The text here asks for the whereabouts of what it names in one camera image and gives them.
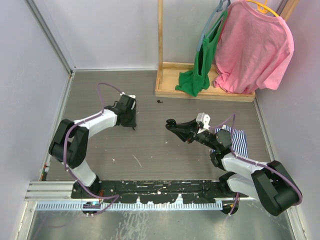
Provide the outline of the pink t-shirt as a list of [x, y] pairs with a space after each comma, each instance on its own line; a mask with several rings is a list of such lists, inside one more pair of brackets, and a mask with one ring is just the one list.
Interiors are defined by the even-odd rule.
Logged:
[[228, 8], [215, 53], [216, 88], [233, 94], [277, 90], [294, 53], [294, 39], [281, 16], [253, 9], [246, 0]]

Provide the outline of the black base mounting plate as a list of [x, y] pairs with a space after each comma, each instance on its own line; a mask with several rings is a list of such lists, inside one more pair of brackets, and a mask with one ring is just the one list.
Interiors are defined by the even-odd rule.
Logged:
[[222, 191], [215, 180], [102, 180], [99, 187], [98, 196], [119, 195], [116, 202], [124, 204], [172, 204], [178, 197], [182, 197], [183, 204], [209, 204], [236, 197], [234, 192]]

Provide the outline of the green tank top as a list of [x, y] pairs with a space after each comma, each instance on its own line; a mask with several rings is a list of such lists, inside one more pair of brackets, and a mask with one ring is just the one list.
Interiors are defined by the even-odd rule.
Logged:
[[208, 74], [211, 70], [218, 41], [227, 17], [228, 11], [224, 10], [214, 26], [204, 34], [200, 49], [195, 55], [193, 69], [179, 74], [178, 85], [175, 86], [175, 90], [196, 97], [199, 92], [209, 88], [210, 79]]

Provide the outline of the blue striped cloth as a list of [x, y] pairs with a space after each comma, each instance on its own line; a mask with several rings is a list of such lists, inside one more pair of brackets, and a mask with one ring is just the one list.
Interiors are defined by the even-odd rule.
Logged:
[[222, 128], [215, 128], [214, 133], [217, 133], [219, 130], [227, 130], [228, 132], [232, 132], [232, 149], [233, 151], [241, 157], [248, 158], [248, 144], [246, 134], [243, 130], [238, 130], [232, 128], [228, 125], [223, 125]]

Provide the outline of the wooden clothes rack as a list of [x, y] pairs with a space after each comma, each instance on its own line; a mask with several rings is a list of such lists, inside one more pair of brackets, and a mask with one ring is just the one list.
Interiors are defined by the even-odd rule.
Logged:
[[[157, 2], [158, 10], [158, 69], [155, 83], [157, 97], [193, 99], [194, 97], [180, 90], [176, 90], [179, 75], [193, 69], [192, 63], [164, 62], [163, 61], [163, 1]], [[197, 96], [200, 100], [216, 100], [230, 102], [253, 102], [256, 94], [227, 93], [223, 89], [211, 85], [207, 90], [202, 90]]]

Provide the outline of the yellow hanger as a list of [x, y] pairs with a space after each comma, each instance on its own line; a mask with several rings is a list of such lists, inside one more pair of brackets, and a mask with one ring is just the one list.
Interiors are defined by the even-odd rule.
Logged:
[[279, 17], [279, 15], [272, 10], [270, 7], [267, 6], [268, 1], [265, 0], [264, 3], [258, 2], [256, 0], [246, 0], [249, 3], [253, 3], [257, 5], [257, 10], [262, 13], [262, 14], [267, 14], [267, 13], [271, 13], [272, 15], [274, 15], [275, 17]]

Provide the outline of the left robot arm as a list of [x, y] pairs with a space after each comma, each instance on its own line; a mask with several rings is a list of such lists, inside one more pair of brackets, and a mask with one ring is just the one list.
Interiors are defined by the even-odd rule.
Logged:
[[83, 184], [82, 192], [88, 198], [95, 198], [100, 193], [99, 177], [86, 161], [89, 139], [115, 126], [135, 128], [136, 107], [136, 96], [122, 93], [113, 105], [94, 115], [75, 121], [63, 119], [59, 123], [48, 153]]

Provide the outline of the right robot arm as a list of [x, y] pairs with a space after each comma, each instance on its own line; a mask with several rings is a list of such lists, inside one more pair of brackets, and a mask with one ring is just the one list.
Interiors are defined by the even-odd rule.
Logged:
[[232, 128], [219, 124], [216, 131], [211, 132], [207, 121], [199, 119], [184, 123], [168, 119], [165, 127], [183, 142], [198, 142], [212, 149], [212, 164], [226, 172], [219, 178], [219, 191], [223, 196], [244, 194], [258, 200], [273, 216], [302, 203], [301, 190], [279, 161], [255, 161], [234, 151]]

